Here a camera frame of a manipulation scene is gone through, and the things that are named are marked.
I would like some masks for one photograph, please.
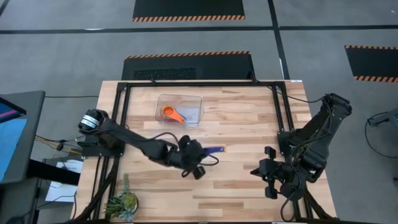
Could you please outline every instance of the yellow and black striped tape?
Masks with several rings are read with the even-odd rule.
[[[158,58],[158,57],[186,57],[186,56],[204,56],[204,55],[232,55],[232,54],[250,54],[249,51],[230,51],[230,52],[200,52],[200,53],[180,53],[180,54],[154,54],[154,55],[130,55],[125,58]]]
[[[381,50],[398,50],[398,47],[380,47],[380,46],[361,46],[361,45],[346,45],[346,49],[381,49]]]
[[[398,83],[398,78],[395,77],[369,77],[369,76],[357,76],[354,77],[358,81],[370,81],[370,82],[395,82]]]
[[[244,20],[245,16],[154,16],[134,17],[133,22],[173,22],[173,21],[217,21],[217,20]]]

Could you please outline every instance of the potted plant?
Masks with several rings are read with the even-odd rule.
[[[129,190],[129,176],[123,175],[124,187],[121,195],[113,196],[109,203],[105,205],[105,214],[112,218],[118,217],[124,221],[131,222],[138,209],[138,198]]]

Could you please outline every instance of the wooden tabletop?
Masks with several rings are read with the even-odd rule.
[[[98,109],[112,113],[117,84],[118,82],[103,82]],[[288,95],[306,99],[303,83],[286,81],[286,87]],[[160,94],[202,97],[205,112],[198,127],[170,127],[156,121],[154,108]],[[123,98],[122,95],[118,121]],[[287,128],[282,97],[279,97],[279,101]],[[308,104],[293,99],[289,99],[289,102],[294,125],[301,128],[311,119]],[[220,163],[205,167],[206,175],[195,180],[192,175],[181,178],[181,170],[151,162],[140,150],[126,146],[120,160],[115,194],[123,188],[123,174],[128,174],[131,192],[136,193],[139,199],[135,222],[281,220],[280,208],[286,198],[266,198],[266,183],[250,174],[251,170],[258,167],[259,160],[266,158],[264,146],[279,150],[274,100],[267,87],[133,87],[126,124],[132,131],[147,138],[170,131],[178,138],[187,134],[191,139],[197,139],[203,147],[224,146],[226,149],[224,153],[214,154]],[[174,141],[166,136],[164,139]],[[279,153],[277,160],[284,160]],[[86,158],[84,161],[76,193],[77,215],[91,200],[96,163],[97,157]],[[327,213],[336,215],[325,173],[316,183],[308,184],[308,189]],[[305,214],[303,208],[301,206],[302,215]],[[291,203],[286,206],[284,215],[285,218],[291,217]]]

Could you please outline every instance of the clear plastic container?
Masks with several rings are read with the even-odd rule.
[[[163,118],[162,108],[165,106],[173,106],[185,118],[185,123],[187,124],[197,124],[203,116],[203,103],[200,96],[167,94],[159,96],[155,107],[155,119],[168,123],[178,123],[176,120]]]

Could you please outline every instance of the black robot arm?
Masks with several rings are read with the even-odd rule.
[[[320,111],[302,129],[279,133],[279,147],[286,162],[275,161],[275,149],[267,146],[268,159],[259,161],[251,174],[268,183],[266,197],[276,199],[280,193],[289,200],[298,200],[306,192],[306,181],[314,183],[326,167],[328,145],[343,119],[351,114],[349,101],[334,94],[322,98]],[[282,183],[279,192],[275,181]]]
[[[289,136],[293,164],[309,170],[307,181],[314,183],[326,167],[329,143],[343,119],[351,114],[349,101],[334,94],[322,98],[320,111],[302,128]]]
[[[182,169],[182,177],[192,172],[198,180],[205,175],[205,169],[199,166],[206,157],[205,150],[198,141],[191,140],[189,136],[183,136],[178,146],[161,139],[147,139],[116,124],[101,110],[88,110],[78,127],[79,132],[96,136],[98,143],[108,149],[121,147],[122,142],[128,143],[140,149],[153,162]],[[85,143],[79,142],[79,145],[84,147]]]

